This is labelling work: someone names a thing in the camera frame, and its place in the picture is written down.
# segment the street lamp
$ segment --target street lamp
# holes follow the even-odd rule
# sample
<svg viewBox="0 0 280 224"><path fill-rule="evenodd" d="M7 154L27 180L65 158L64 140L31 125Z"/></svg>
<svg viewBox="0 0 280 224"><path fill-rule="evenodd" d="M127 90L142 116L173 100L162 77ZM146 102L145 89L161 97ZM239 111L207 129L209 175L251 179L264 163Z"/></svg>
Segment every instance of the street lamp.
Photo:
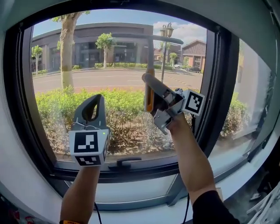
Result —
<svg viewBox="0 0 280 224"><path fill-rule="evenodd" d="M168 23L168 25L163 25L162 26L162 29L161 29L161 36L163 37L171 37L172 36L172 33L173 33L173 28L171 26L171 23ZM167 47L167 42L165 41L164 42L164 48L163 48L163 61L162 61L162 65L161 65L161 82L163 82L163 76L164 76L164 73L165 73L165 58L166 58L166 47Z"/></svg>

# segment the blue sky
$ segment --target blue sky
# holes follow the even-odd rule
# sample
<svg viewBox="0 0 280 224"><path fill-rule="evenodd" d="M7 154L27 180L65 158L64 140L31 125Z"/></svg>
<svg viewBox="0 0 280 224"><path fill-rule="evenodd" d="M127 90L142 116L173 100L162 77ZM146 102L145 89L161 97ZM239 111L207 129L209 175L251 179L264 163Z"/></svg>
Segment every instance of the blue sky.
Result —
<svg viewBox="0 0 280 224"><path fill-rule="evenodd" d="M159 30L163 24L171 22L172 27L174 28L172 37L181 39L184 44L187 44L195 39L206 41L206 29L198 25L175 17L139 10L92 10L88 15L81 15L77 20L77 25L102 22L124 22L153 25L155 35L159 35ZM46 20L34 26L33 37L56 29L61 29L61 23Z"/></svg>

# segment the street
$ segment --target street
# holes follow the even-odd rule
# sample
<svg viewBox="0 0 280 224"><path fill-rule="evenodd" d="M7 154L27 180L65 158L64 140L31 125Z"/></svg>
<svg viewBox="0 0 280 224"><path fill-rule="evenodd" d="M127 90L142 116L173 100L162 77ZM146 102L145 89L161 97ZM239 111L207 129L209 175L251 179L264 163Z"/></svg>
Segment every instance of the street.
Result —
<svg viewBox="0 0 280 224"><path fill-rule="evenodd" d="M141 79L144 70L112 69L112 70L84 70L73 72L73 83L75 92L80 92L82 88L88 91L98 91L100 89L132 89L143 90L144 82ZM156 78L161 79L161 72L156 72ZM202 75L198 73L169 73L164 74L164 83L170 88L192 88L200 89ZM48 92L61 88L60 74L46 75L33 79L34 91Z"/></svg>

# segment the sidewalk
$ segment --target sidewalk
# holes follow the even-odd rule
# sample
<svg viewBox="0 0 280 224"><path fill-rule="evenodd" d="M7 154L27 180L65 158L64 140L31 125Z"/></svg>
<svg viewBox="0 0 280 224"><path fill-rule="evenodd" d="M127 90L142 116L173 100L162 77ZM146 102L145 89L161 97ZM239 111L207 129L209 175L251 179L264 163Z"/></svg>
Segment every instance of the sidewalk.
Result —
<svg viewBox="0 0 280 224"><path fill-rule="evenodd" d="M145 72L147 69L146 68L83 68L83 69L77 69L77 70L72 70L72 73L78 73L78 72L102 72L102 71L143 71ZM160 69L155 69L155 72L161 72ZM165 70L164 73L168 73L168 74L177 74L177 72L174 71L169 71L169 70ZM55 71L55 72L49 72L43 75L38 75L38 76L34 76L33 79L36 78L41 78L41 77L45 77L45 76L55 76L55 75L60 75L59 71Z"/></svg>

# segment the forearm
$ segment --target forearm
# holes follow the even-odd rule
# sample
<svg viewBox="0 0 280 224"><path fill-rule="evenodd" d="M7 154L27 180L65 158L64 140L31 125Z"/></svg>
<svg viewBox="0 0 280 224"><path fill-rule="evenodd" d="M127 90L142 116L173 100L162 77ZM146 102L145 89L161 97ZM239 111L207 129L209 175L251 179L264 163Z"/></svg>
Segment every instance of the forearm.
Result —
<svg viewBox="0 0 280 224"><path fill-rule="evenodd" d="M63 197L60 220L87 224L94 208L99 167L81 168Z"/></svg>
<svg viewBox="0 0 280 224"><path fill-rule="evenodd" d="M194 203L205 191L216 189L213 172L183 114L173 122L170 132L178 155L180 174Z"/></svg>

